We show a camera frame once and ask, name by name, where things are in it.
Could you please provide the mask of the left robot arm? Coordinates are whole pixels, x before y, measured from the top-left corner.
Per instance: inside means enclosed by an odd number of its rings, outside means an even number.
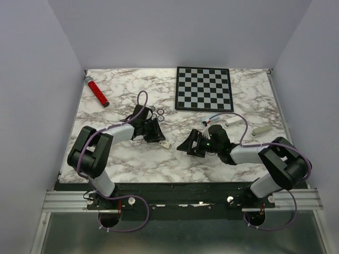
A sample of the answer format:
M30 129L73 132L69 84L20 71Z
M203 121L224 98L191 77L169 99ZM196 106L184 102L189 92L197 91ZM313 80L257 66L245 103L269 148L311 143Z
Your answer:
M114 208L118 201L113 192L115 183L105 170L111 147L138 136L147 143L165 140L152 108L140 104L126 119L101 131L90 126L83 127L69 152L67 164L101 193L99 202L106 209Z

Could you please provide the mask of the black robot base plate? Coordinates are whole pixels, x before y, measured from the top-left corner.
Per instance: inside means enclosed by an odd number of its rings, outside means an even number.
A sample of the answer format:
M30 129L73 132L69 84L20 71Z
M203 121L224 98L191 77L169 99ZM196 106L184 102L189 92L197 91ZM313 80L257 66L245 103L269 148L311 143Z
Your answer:
M95 193L87 184L55 185L53 191L84 191L90 208L117 209L117 213L97 214L104 224L118 221L242 220L247 213L252 222L262 223L271 194L261 199L245 197L247 182L236 183L119 183L113 192L117 201Z

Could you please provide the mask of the white staple box sleeve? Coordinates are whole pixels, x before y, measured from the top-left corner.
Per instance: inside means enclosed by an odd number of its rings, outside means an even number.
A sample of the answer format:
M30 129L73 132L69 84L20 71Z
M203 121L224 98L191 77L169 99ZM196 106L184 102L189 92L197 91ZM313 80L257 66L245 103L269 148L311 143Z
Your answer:
M171 147L171 143L170 142L168 142L168 141L160 141L159 142L159 145L161 146L161 147L164 147L164 148L166 148L166 149L169 149L170 147Z

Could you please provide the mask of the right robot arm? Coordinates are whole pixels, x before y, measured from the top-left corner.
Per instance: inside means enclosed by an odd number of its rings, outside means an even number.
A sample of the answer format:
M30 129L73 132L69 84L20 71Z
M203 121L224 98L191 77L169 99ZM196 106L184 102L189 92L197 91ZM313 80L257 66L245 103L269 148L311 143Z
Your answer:
M196 157L215 153L227 165L263 164L268 173L251 183L244 193L249 207L258 206L265 196L281 189L291 190L305 180L311 172L310 161L285 138L271 143L240 145L230 141L221 125L208 128L208 134L193 129L178 151Z

